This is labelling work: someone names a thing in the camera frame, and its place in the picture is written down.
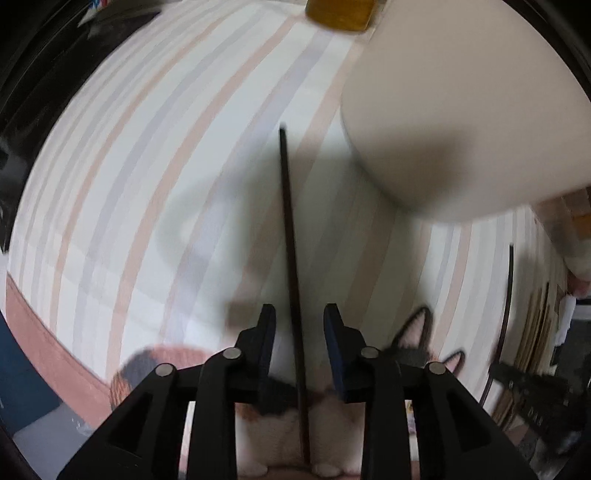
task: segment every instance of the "wooden stick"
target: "wooden stick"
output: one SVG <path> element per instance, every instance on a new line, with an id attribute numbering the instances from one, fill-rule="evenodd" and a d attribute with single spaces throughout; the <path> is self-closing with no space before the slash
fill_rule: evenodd
<path id="1" fill-rule="evenodd" d="M 291 204 L 290 167 L 287 161 L 287 136 L 285 127 L 279 128 L 279 151 L 281 162 L 281 190 L 283 195 L 283 223 L 287 250 L 287 280 L 290 294 L 291 334 L 294 342 L 295 386 L 297 389 L 298 414 L 300 419 L 300 448 L 306 465 L 310 465 L 310 422 L 306 390 L 306 362 L 304 360 L 304 336 L 301 327 L 300 287 L 297 277 L 296 235 L 294 232 L 293 207 Z"/>

